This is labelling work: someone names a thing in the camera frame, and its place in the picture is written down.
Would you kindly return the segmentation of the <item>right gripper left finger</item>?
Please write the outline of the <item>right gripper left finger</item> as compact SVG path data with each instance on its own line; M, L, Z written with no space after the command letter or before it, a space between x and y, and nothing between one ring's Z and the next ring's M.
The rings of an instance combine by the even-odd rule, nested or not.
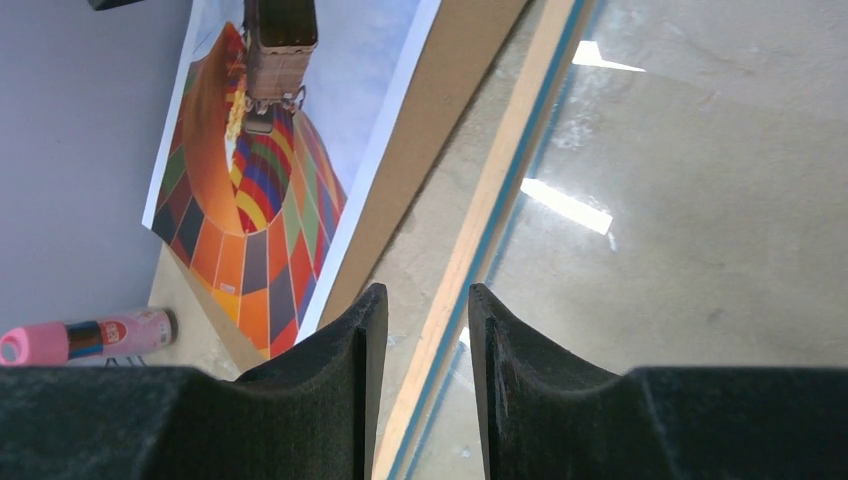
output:
M374 283L233 381L182 366L5 368L1 475L368 479L387 330L387 289Z

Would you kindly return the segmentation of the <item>hot air balloon photo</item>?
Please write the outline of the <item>hot air balloon photo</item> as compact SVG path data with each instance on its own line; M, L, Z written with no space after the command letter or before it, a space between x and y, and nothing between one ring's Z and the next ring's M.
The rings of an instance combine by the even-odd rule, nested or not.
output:
M436 1L195 1L142 222L266 358L318 327Z

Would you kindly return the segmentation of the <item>blue wooden picture frame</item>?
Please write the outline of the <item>blue wooden picture frame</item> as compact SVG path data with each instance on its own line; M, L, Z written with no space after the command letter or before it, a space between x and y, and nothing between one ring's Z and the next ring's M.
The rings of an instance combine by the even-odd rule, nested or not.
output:
M540 143L551 117L556 86L565 78L592 17L592 1L547 1L529 44L483 165L465 218L447 261L430 310L384 433L375 452L371 479L406 474L444 377L459 334L470 284L491 261L490 243L501 234L504 209L515 198L515 185Z

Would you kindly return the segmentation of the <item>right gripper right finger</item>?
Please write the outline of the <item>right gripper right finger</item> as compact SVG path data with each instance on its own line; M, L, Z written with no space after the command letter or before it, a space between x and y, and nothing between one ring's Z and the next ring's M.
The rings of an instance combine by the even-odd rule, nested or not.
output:
M468 293L489 479L843 479L843 368L642 366L571 353Z

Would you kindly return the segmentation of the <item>brown cardboard backing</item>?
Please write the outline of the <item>brown cardboard backing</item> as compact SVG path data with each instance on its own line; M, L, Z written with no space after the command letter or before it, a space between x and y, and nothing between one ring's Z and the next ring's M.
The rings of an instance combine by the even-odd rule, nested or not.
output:
M362 290L527 7L523 1L436 2L438 13L316 331ZM231 378L268 359L163 241L150 302L171 309L179 327L172 345L145 356L148 365L188 365Z

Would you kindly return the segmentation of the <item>clear acrylic sheet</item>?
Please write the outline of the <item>clear acrylic sheet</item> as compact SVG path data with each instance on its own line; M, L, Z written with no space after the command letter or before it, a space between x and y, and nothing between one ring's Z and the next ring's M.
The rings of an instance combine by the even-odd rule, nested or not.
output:
M846 3L592 2L468 293L617 375L847 372ZM399 479L489 479L468 293Z

